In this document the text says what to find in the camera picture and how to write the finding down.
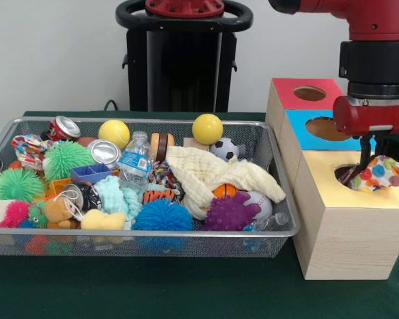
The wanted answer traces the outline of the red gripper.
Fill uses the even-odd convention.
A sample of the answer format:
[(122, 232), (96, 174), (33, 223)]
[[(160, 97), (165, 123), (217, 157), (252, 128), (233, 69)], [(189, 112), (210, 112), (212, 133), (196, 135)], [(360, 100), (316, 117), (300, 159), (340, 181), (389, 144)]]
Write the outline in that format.
[(337, 130), (348, 136), (360, 137), (359, 171), (364, 171), (371, 157), (371, 132), (375, 134), (375, 156), (385, 154), (389, 134), (399, 134), (399, 101), (385, 100), (382, 105), (364, 104), (351, 96), (339, 96), (333, 105), (333, 119)]

